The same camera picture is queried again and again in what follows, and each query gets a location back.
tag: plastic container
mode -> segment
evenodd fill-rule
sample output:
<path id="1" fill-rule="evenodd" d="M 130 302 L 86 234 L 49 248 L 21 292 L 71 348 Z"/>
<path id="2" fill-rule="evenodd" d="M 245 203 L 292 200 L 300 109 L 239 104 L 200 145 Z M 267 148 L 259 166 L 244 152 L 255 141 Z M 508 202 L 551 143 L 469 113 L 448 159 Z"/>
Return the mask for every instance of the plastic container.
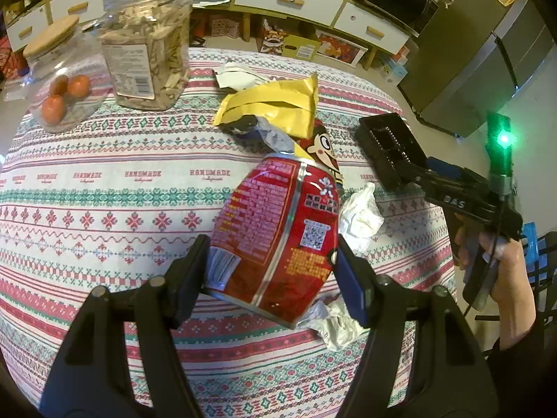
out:
<path id="1" fill-rule="evenodd" d="M 23 51 L 31 69 L 23 80 L 29 111 L 48 132 L 73 129 L 111 88 L 101 46 L 78 22 L 78 15 L 57 20 Z"/>
<path id="2" fill-rule="evenodd" d="M 166 110 L 188 82 L 191 0 L 103 0 L 98 39 L 116 103 Z"/>

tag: wooden drawer handle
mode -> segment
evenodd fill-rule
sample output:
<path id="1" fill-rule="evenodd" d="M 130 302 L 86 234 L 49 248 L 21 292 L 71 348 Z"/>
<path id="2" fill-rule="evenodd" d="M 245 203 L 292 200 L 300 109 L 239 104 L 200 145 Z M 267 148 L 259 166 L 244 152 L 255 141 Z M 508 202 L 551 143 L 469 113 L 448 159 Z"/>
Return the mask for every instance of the wooden drawer handle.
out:
<path id="1" fill-rule="evenodd" d="M 85 2 L 83 2 L 83 3 L 76 4 L 76 5 L 72 6 L 71 8 L 68 8 L 68 15 L 69 15 L 69 14 L 76 13 L 76 12 L 78 12 L 78 11 L 81 11 L 82 9 L 87 9 L 87 6 L 89 6 L 89 2 L 88 2 L 88 1 L 85 1 Z"/>
<path id="2" fill-rule="evenodd" d="M 25 36 L 27 36 L 28 34 L 31 34 L 31 32 L 33 31 L 33 27 L 32 26 L 28 26 L 25 30 L 23 30 L 20 34 L 19 34 L 19 38 L 23 39 Z"/>
<path id="3" fill-rule="evenodd" d="M 375 28 L 372 28 L 371 26 L 368 26 L 368 29 L 366 30 L 368 33 L 371 33 L 374 36 L 377 36 L 379 39 L 383 39 L 385 37 L 385 33 L 382 33 L 379 30 L 376 30 Z"/>
<path id="4" fill-rule="evenodd" d="M 279 0 L 285 3 L 294 3 L 296 6 L 303 6 L 305 1 L 304 0 Z"/>

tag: patterned tablecloth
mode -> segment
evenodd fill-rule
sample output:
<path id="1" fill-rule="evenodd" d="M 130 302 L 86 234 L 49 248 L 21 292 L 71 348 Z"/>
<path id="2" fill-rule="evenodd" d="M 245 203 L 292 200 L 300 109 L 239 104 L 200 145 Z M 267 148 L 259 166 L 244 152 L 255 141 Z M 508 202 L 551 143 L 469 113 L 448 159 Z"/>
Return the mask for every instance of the patterned tablecloth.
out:
<path id="1" fill-rule="evenodd" d="M 370 180 L 377 186 L 385 223 L 368 254 L 372 267 L 408 287 L 442 282 L 454 291 L 441 208 L 417 187 L 386 193 L 355 142 L 359 117 L 399 111 L 391 97 L 349 73 L 288 58 L 191 49 L 190 59 L 189 85 L 168 111 L 130 110 L 109 96 L 96 114 L 58 135 L 26 115 L 13 140 L 0 176 L 0 346 L 36 405 L 91 288 L 118 291 L 164 273 L 197 234 L 211 234 L 230 190 L 263 157 L 260 146 L 240 145 L 211 125 L 225 95 L 212 68 L 226 60 L 276 78 L 317 70 L 317 113 L 339 157 L 345 193 Z M 331 275 L 320 296 L 337 293 Z M 200 295 L 174 342 L 205 416 L 323 417 L 339 409 L 365 336 L 328 351 L 313 331 L 291 331 Z M 136 397 L 149 403 L 132 325 L 126 343 Z M 412 348 L 409 326 L 393 402 L 404 396 Z"/>

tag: hand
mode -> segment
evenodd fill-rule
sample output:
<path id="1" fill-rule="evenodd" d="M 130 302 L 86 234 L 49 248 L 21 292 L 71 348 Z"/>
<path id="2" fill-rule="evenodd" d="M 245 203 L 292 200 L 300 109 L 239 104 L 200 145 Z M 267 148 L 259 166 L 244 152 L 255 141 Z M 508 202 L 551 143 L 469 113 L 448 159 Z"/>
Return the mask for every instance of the hand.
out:
<path id="1" fill-rule="evenodd" d="M 460 215 L 457 215 L 457 218 L 463 220 Z M 494 239 L 493 234 L 480 234 L 480 245 L 489 256 Z M 455 237 L 455 242 L 461 246 L 458 251 L 461 270 L 473 262 L 468 250 L 463 246 L 465 241 L 466 227 L 461 226 Z M 522 244 L 516 240 L 504 245 L 497 244 L 495 258 L 500 260 L 499 272 L 491 297 L 499 306 L 500 348 L 503 350 L 515 345 L 530 331 L 536 320 L 536 306 L 528 281 Z"/>

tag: cable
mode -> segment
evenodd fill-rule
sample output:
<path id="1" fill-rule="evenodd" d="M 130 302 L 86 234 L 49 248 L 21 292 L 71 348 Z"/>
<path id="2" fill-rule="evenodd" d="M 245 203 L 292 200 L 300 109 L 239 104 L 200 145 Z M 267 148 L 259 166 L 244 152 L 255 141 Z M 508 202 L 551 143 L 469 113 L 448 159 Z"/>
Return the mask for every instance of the cable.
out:
<path id="1" fill-rule="evenodd" d="M 503 207 L 505 206 L 506 202 L 507 202 L 507 198 L 508 195 L 505 195 L 504 197 L 502 197 L 499 206 L 497 207 L 497 214 L 495 215 L 495 219 L 497 221 L 496 224 L 496 229 L 495 229 L 495 239 L 493 241 L 493 247 L 491 248 L 491 255 L 489 256 L 489 262 L 487 263 L 487 268 L 485 269 L 483 275 L 482 275 L 482 279 L 480 284 L 483 285 L 484 281 L 486 280 L 487 274 L 489 272 L 489 268 L 491 268 L 491 262 L 493 262 L 493 258 L 495 256 L 495 250 L 497 248 L 497 239 L 499 238 L 499 235 L 501 234 L 501 221 L 502 221 L 502 215 L 503 215 Z M 470 309 L 472 308 L 472 303 L 470 303 L 468 305 L 468 307 L 466 308 L 466 311 L 464 311 L 464 313 L 462 314 L 464 317 L 466 317 L 466 315 L 469 313 Z"/>

